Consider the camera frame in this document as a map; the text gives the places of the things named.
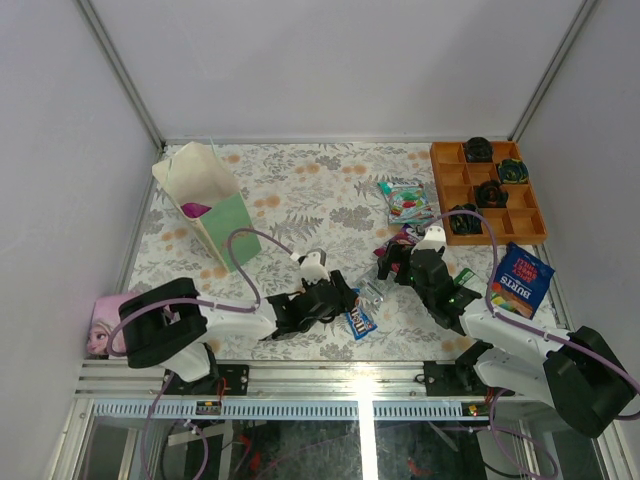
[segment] white wall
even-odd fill
[[[94,0],[165,137],[506,136],[581,0]]]
[[[43,478],[154,153],[70,0],[0,2],[0,477]]]
[[[601,2],[520,142],[575,323],[640,378],[640,2]],[[636,399],[634,412],[640,408]],[[640,465],[640,421],[624,430]]]

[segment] wooden organizer tray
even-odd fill
[[[436,142],[431,145],[431,163],[440,200],[440,211],[448,212],[456,205],[476,204],[474,187],[488,180],[500,180],[497,164],[505,158],[521,159],[514,142],[491,142],[493,163],[467,162],[462,143]],[[480,213],[496,234],[499,245],[515,242],[520,245],[538,245],[547,238],[547,229],[538,208],[531,183],[503,185],[509,192],[507,208],[483,208]],[[451,230],[449,219],[444,219],[444,230],[449,245],[491,245],[487,228],[482,234],[457,235]]]

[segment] flower pattern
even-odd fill
[[[387,225],[387,204],[377,183],[420,179],[439,211],[429,144],[223,145],[216,154],[240,184],[254,227],[299,253],[321,247],[327,266],[353,283],[375,263],[373,250],[397,231]],[[169,147],[171,155],[179,147]],[[297,264],[261,240],[262,252],[245,269],[264,295],[301,287]],[[471,268],[487,278],[491,249],[450,247],[450,273]],[[181,276],[192,277],[203,293],[250,298],[239,274],[227,274],[207,254],[161,189],[154,192],[129,288],[146,291]],[[257,345],[239,337],[216,342],[218,358],[230,360],[451,360],[470,342],[440,328],[407,287],[396,287],[370,312],[378,329],[355,340],[344,316],[285,341]],[[548,298],[536,319],[555,325]]]

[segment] blue snack bag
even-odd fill
[[[511,242],[491,289],[505,300],[502,308],[532,318],[549,290],[554,273],[549,265]]]
[[[354,288],[354,292],[360,293],[359,288]],[[356,340],[360,340],[367,336],[369,332],[373,332],[378,326],[369,316],[364,313],[360,298],[356,299],[356,306],[350,312],[345,313],[347,316],[347,323],[351,327],[353,337]]]

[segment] gift bag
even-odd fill
[[[204,248],[227,270],[234,271],[227,239],[237,228],[252,227],[251,218],[238,182],[212,147],[191,142],[156,163],[152,171]],[[255,234],[235,236],[233,253],[240,264],[258,252],[260,242]]]

